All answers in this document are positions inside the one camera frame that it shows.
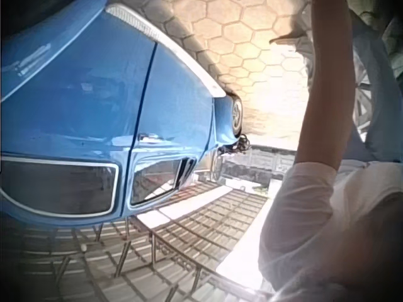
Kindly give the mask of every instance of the car door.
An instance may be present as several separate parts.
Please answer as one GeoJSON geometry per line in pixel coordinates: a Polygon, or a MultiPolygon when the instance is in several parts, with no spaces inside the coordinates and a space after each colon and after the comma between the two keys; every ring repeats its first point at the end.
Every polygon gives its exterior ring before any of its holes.
{"type": "MultiPolygon", "coordinates": [[[[194,167],[206,150],[212,118],[213,97],[208,89],[175,55],[158,45],[128,168],[124,216],[147,207],[147,202],[136,197],[136,190],[142,189],[134,186],[136,179],[142,179],[139,171],[143,167],[169,167],[170,180],[162,177],[160,185],[172,181],[181,164],[194,167]]],[[[156,194],[149,199],[148,206],[172,192],[174,189],[170,188],[168,194],[156,194]]]]}

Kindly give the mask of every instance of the white trim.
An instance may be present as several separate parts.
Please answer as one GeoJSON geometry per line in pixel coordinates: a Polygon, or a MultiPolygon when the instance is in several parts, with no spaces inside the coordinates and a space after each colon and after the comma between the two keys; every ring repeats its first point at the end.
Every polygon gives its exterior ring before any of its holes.
{"type": "Polygon", "coordinates": [[[161,43],[172,51],[172,53],[175,54],[175,56],[177,56],[177,58],[180,59],[180,61],[182,61],[182,63],[184,63],[202,81],[213,98],[223,98],[226,96],[225,91],[220,87],[217,81],[215,81],[193,57],[191,57],[175,41],[169,38],[159,28],[155,27],[151,22],[139,15],[136,11],[123,4],[115,3],[107,6],[106,12],[118,19],[121,19],[123,22],[126,22],[149,38],[161,43]]]}
{"type": "Polygon", "coordinates": [[[102,216],[102,215],[112,212],[112,209],[115,205],[116,189],[117,189],[118,178],[119,178],[119,166],[116,164],[102,163],[102,162],[73,162],[73,161],[70,162],[68,160],[27,159],[27,158],[22,158],[22,157],[9,157],[9,156],[2,157],[2,160],[9,161],[9,162],[31,162],[31,163],[35,163],[35,164],[77,165],[77,166],[86,166],[86,167],[111,167],[111,168],[114,168],[116,172],[115,172],[115,179],[113,180],[111,206],[107,211],[104,211],[101,213],[73,215],[73,214],[57,214],[57,213],[51,213],[51,212],[46,212],[46,211],[41,211],[41,210],[35,210],[29,206],[25,206],[25,205],[19,203],[18,201],[13,199],[11,196],[9,196],[6,192],[4,192],[3,189],[0,187],[0,194],[3,195],[9,202],[15,204],[16,206],[18,206],[26,211],[29,211],[29,212],[32,212],[35,214],[39,214],[39,215],[51,216],[51,217],[63,217],[63,218],[85,218],[85,217],[102,216]]]}

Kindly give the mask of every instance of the hexagonal paving tile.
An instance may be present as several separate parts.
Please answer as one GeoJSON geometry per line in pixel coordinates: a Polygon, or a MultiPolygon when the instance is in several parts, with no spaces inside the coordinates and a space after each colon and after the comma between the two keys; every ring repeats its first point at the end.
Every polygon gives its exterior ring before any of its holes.
{"type": "Polygon", "coordinates": [[[224,27],[224,37],[234,43],[248,42],[252,38],[252,30],[242,23],[235,23],[224,27]]]}
{"type": "Polygon", "coordinates": [[[292,23],[293,23],[292,17],[281,17],[276,20],[273,29],[277,33],[277,35],[285,36],[293,31],[292,23]]]}
{"type": "Polygon", "coordinates": [[[220,61],[220,55],[219,54],[217,54],[217,53],[215,53],[215,52],[212,52],[211,50],[205,50],[205,51],[203,51],[203,52],[199,52],[198,54],[197,54],[197,57],[199,58],[199,55],[204,55],[204,56],[206,56],[207,58],[209,58],[209,60],[211,61],[211,63],[218,63],[219,61],[220,61]]]}
{"type": "Polygon", "coordinates": [[[221,25],[208,18],[196,22],[194,25],[197,35],[201,35],[206,39],[215,38],[221,35],[221,25]]]}
{"type": "Polygon", "coordinates": [[[238,67],[242,64],[242,58],[230,53],[228,55],[221,56],[220,62],[229,67],[238,67]]]}
{"type": "Polygon", "coordinates": [[[284,69],[280,65],[267,66],[264,73],[271,77],[281,77],[284,74],[284,69]]]}
{"type": "Polygon", "coordinates": [[[187,50],[199,52],[207,48],[207,41],[200,36],[189,36],[183,40],[183,46],[187,50]]]}
{"type": "Polygon", "coordinates": [[[257,4],[263,4],[265,0],[234,0],[242,6],[252,6],[257,4]]]}
{"type": "Polygon", "coordinates": [[[206,17],[206,6],[200,0],[178,0],[174,2],[174,11],[181,20],[195,22],[206,17]]]}
{"type": "Polygon", "coordinates": [[[217,52],[220,55],[231,53],[234,50],[235,45],[223,37],[213,38],[208,41],[208,47],[213,52],[217,52]]]}
{"type": "Polygon", "coordinates": [[[246,93],[253,93],[254,87],[253,86],[244,86],[244,87],[242,87],[242,90],[245,91],[246,93]]]}
{"type": "Polygon", "coordinates": [[[284,57],[280,52],[273,50],[262,50],[259,59],[266,65],[278,65],[283,62],[284,57]]]}
{"type": "Polygon", "coordinates": [[[246,93],[244,93],[242,90],[237,90],[236,94],[242,99],[246,96],[246,93]]]}
{"type": "Polygon", "coordinates": [[[197,62],[205,69],[208,70],[208,67],[213,64],[212,60],[208,57],[206,51],[198,52],[197,62]]]}
{"type": "Polygon", "coordinates": [[[151,0],[144,6],[144,12],[152,21],[165,22],[173,17],[172,4],[165,1],[151,0]]]}
{"type": "Polygon", "coordinates": [[[247,77],[249,75],[249,71],[247,71],[243,67],[234,67],[229,70],[229,74],[234,77],[241,78],[241,77],[247,77]]]}
{"type": "Polygon", "coordinates": [[[176,38],[184,38],[193,33],[192,25],[190,22],[180,21],[176,18],[165,24],[166,30],[170,36],[176,38]]]}
{"type": "Polygon", "coordinates": [[[287,58],[283,61],[282,66],[288,71],[300,71],[305,67],[304,59],[300,58],[287,58]]]}
{"type": "Polygon", "coordinates": [[[249,25],[254,30],[270,29],[276,19],[276,14],[266,5],[246,8],[242,17],[242,22],[249,25]]]}
{"type": "Polygon", "coordinates": [[[220,74],[228,74],[229,73],[229,67],[224,65],[224,64],[217,63],[217,64],[215,64],[215,67],[218,69],[220,74]]]}
{"type": "Polygon", "coordinates": [[[248,71],[259,72],[263,71],[265,64],[259,59],[246,59],[242,66],[248,71]]]}
{"type": "Polygon", "coordinates": [[[207,17],[221,24],[238,21],[241,7],[230,0],[214,0],[207,4],[207,17]]]}
{"type": "Polygon", "coordinates": [[[254,82],[265,82],[269,77],[262,72],[251,72],[249,78],[254,82]]]}
{"type": "Polygon", "coordinates": [[[298,85],[302,75],[295,71],[286,71],[283,74],[283,81],[289,85],[298,85]]]}
{"type": "Polygon", "coordinates": [[[272,30],[255,31],[251,42],[260,49],[270,49],[270,40],[277,36],[278,35],[272,30]]]}
{"type": "Polygon", "coordinates": [[[242,87],[236,83],[232,83],[232,84],[227,84],[225,85],[226,87],[228,87],[229,89],[231,89],[232,91],[237,91],[237,90],[241,90],[242,87]]]}
{"type": "Polygon", "coordinates": [[[260,49],[252,43],[241,43],[235,46],[235,53],[243,59],[254,59],[260,54],[260,49]]]}
{"type": "Polygon", "coordinates": [[[291,15],[298,13],[305,5],[306,0],[269,0],[267,5],[278,15],[291,15]]]}
{"type": "Polygon", "coordinates": [[[219,80],[225,84],[230,84],[236,81],[236,78],[229,74],[223,74],[219,76],[219,80]]]}
{"type": "Polygon", "coordinates": [[[252,86],[254,82],[250,78],[244,77],[243,79],[238,79],[236,83],[241,86],[252,86]]]}

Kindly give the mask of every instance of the car body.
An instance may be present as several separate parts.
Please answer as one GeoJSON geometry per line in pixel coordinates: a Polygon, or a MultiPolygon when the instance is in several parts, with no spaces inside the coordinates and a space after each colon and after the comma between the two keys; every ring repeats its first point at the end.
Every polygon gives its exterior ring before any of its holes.
{"type": "Polygon", "coordinates": [[[71,2],[3,41],[1,64],[1,203],[19,220],[139,213],[237,141],[234,98],[121,4],[71,2]]]}

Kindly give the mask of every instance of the tire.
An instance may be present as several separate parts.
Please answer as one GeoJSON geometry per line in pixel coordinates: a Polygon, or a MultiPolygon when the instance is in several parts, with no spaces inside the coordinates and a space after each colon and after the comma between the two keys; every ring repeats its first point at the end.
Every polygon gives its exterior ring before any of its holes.
{"type": "Polygon", "coordinates": [[[242,131],[244,107],[241,99],[236,94],[228,93],[228,95],[232,98],[232,132],[238,138],[242,131]]]}

